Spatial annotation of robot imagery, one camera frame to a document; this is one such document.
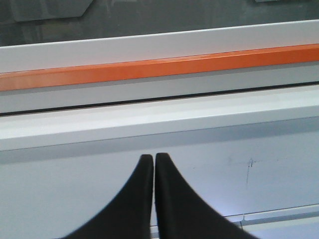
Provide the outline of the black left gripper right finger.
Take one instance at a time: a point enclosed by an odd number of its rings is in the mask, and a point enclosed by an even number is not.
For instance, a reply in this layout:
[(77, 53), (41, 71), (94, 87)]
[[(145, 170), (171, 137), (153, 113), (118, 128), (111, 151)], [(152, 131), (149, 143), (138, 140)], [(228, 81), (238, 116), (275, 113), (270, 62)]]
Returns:
[(157, 153), (155, 205), (161, 239), (252, 239), (190, 187), (168, 153)]

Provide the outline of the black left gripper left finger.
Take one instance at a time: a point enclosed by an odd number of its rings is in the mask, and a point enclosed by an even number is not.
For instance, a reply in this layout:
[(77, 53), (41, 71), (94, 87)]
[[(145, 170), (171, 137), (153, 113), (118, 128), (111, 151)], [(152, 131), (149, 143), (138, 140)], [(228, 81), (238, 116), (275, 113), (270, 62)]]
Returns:
[(112, 201), (65, 238), (149, 239), (152, 202), (153, 157), (144, 154)]

